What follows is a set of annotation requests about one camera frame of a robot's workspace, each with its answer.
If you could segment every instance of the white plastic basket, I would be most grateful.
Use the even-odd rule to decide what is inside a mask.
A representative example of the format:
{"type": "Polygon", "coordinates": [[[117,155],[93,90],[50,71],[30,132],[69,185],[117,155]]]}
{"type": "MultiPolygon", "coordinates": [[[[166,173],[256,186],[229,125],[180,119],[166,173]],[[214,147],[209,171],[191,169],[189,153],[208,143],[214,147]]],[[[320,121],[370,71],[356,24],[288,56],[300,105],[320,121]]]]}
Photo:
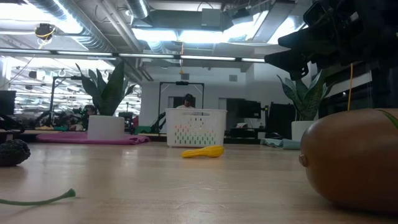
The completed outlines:
{"type": "Polygon", "coordinates": [[[166,109],[167,145],[222,146],[226,112],[226,110],[166,109]]]}

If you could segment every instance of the wooden table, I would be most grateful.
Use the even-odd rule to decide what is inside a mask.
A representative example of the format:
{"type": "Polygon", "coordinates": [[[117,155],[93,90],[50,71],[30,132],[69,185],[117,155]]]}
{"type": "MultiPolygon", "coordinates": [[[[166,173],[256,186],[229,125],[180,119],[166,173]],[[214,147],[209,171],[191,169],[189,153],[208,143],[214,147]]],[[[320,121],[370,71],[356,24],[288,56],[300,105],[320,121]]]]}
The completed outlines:
{"type": "Polygon", "coordinates": [[[332,207],[309,186],[297,151],[227,145],[217,159],[183,149],[31,144],[0,169],[0,198],[41,200],[73,187],[78,198],[41,207],[0,205],[0,223],[398,223],[332,207]]]}

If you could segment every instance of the man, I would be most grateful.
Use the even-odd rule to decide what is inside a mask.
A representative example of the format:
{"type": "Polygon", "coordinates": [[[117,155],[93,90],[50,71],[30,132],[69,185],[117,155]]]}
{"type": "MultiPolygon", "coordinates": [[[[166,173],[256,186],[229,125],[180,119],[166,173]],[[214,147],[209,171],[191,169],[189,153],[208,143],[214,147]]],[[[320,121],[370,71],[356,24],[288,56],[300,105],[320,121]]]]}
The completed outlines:
{"type": "Polygon", "coordinates": [[[194,107],[191,106],[192,102],[193,102],[193,96],[191,94],[186,94],[184,96],[184,104],[178,106],[177,109],[195,109],[194,107]]]}

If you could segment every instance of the white planter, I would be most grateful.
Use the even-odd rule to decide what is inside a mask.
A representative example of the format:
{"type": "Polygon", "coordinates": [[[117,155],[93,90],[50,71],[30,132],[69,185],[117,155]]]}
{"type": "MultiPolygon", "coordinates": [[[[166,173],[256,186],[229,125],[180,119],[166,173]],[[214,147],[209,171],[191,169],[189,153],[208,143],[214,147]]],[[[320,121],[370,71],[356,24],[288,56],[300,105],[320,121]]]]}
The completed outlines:
{"type": "Polygon", "coordinates": [[[292,122],[292,140],[301,141],[305,130],[307,130],[315,121],[293,121],[292,122]]]}
{"type": "Polygon", "coordinates": [[[120,140],[124,137],[124,118],[91,115],[88,118],[90,140],[120,140]]]}

